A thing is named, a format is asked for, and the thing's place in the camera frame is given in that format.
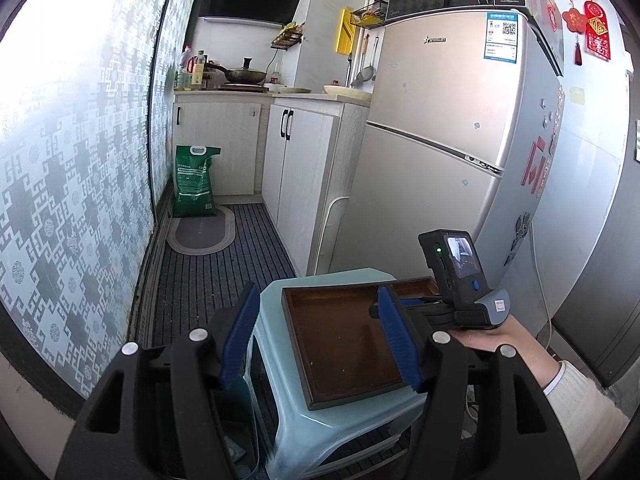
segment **countertop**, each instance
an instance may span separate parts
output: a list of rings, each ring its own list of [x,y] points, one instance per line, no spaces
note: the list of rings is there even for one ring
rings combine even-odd
[[[361,99],[354,99],[353,97],[346,97],[342,95],[329,95],[329,94],[280,94],[276,92],[237,92],[227,90],[192,90],[192,91],[179,91],[174,92],[174,95],[215,95],[215,96],[243,96],[251,98],[271,98],[271,99],[314,99],[321,101],[334,101],[339,103],[347,103],[351,105],[364,106],[369,108],[370,103]]]

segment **hand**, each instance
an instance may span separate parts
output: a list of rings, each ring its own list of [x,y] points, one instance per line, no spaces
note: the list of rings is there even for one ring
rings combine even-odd
[[[450,330],[449,333],[464,346],[476,350],[495,352],[500,345],[513,346],[542,388],[560,371],[560,363],[511,315],[493,330]]]

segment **red tassel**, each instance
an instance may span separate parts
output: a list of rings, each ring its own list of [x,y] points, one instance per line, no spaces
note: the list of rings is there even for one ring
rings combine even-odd
[[[578,41],[575,42],[575,63],[577,66],[582,66],[582,52]]]

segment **green bag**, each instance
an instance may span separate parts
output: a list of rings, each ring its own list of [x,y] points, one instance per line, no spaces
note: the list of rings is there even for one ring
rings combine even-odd
[[[219,154],[220,148],[209,146],[175,147],[174,217],[217,214],[216,205],[213,202],[209,168],[211,157]]]

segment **white sweater sleeve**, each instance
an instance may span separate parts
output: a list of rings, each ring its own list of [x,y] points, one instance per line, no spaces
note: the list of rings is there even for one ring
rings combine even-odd
[[[546,398],[569,441],[580,478],[585,480],[616,445],[629,421],[571,363],[562,362],[558,376],[555,386],[545,390]]]

